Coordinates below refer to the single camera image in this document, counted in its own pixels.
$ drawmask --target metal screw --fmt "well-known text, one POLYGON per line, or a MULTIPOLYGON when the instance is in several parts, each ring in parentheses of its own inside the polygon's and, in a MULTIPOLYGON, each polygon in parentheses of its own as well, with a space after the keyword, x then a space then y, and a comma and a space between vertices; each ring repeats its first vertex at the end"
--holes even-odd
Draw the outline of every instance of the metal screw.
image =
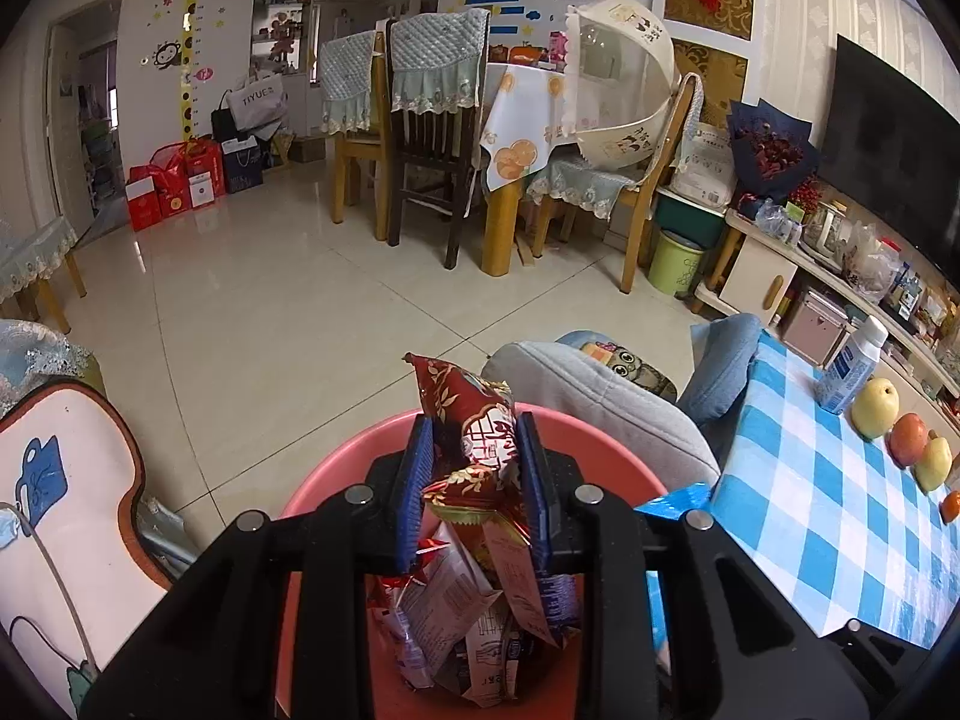
POLYGON ((573 494, 577 496, 578 501, 590 504, 591 506, 603 500, 603 490, 600 490, 597 485, 580 485, 579 488, 573 491, 573 494))
POLYGON ((239 528, 244 533, 253 533, 253 531, 258 531, 264 526, 267 522, 266 514, 263 512, 258 512, 255 509, 250 509, 248 512, 243 512, 237 517, 237 528, 239 528))
POLYGON ((698 531, 709 531, 713 527, 713 517, 703 509, 690 509, 686 513, 686 523, 698 531))
POLYGON ((373 490, 367 485, 354 485, 351 488, 347 488, 347 491, 344 493, 344 498, 347 498, 347 503, 360 506, 361 504, 370 503, 371 500, 373 500, 373 490))

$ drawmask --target television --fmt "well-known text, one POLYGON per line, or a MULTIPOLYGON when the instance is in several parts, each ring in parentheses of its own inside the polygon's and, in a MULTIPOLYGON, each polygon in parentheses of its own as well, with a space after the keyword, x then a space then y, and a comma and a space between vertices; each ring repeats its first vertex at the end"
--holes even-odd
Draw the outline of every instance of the television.
POLYGON ((842 36, 819 175, 960 286, 960 124, 913 81, 842 36))

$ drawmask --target checkered tablecloth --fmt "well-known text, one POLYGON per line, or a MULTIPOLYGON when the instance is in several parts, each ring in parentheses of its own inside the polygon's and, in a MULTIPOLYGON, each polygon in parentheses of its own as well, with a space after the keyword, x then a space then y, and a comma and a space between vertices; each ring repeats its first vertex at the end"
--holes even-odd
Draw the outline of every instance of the checkered tablecloth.
POLYGON ((947 490, 923 495, 882 438, 821 409, 817 378, 760 337, 712 512, 817 635, 856 617, 929 648, 960 596, 947 490))

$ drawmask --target door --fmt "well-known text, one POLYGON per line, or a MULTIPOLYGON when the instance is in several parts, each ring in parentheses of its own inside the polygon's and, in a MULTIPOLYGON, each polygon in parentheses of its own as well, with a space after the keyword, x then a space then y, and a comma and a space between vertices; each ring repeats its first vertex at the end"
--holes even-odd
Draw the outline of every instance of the door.
POLYGON ((78 237, 93 224, 80 145, 79 68, 74 31, 59 23, 54 25, 47 55, 47 145, 56 203, 78 237))
POLYGON ((767 325, 773 318, 797 266, 753 238, 743 242, 720 299, 767 325))

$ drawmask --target pink bucket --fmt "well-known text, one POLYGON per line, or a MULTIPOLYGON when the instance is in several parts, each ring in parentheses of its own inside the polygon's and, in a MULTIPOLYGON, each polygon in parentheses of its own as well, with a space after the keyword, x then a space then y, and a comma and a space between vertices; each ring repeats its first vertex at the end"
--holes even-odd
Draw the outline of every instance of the pink bucket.
MULTIPOLYGON (((533 413, 536 430, 544 446, 576 458, 585 481, 611 490, 631 506, 639 506, 651 498, 666 494, 661 481, 637 456, 592 425, 552 409, 517 404, 518 412, 525 410, 533 413)), ((282 517, 312 512, 330 495, 362 482, 376 458, 400 451, 406 446, 418 413, 419 410, 411 410, 391 416, 340 445, 299 486, 284 508, 282 517)), ((295 574, 291 577, 290 591, 287 593, 280 637, 280 661, 277 664, 277 701, 287 712, 290 707, 294 622, 298 600, 299 575, 295 574)), ((443 688, 417 693, 407 688, 397 673, 392 650, 373 630, 373 626, 368 630, 373 702, 379 720, 407 720, 424 716, 424 712, 429 712, 431 720, 446 720, 466 712, 476 712, 476 707, 469 701, 446 693, 443 688)), ((519 701, 483 709, 485 720, 504 717, 560 720, 573 717, 579 652, 579 640, 574 640, 573 645, 563 651, 563 656, 549 674, 531 686, 519 701)))

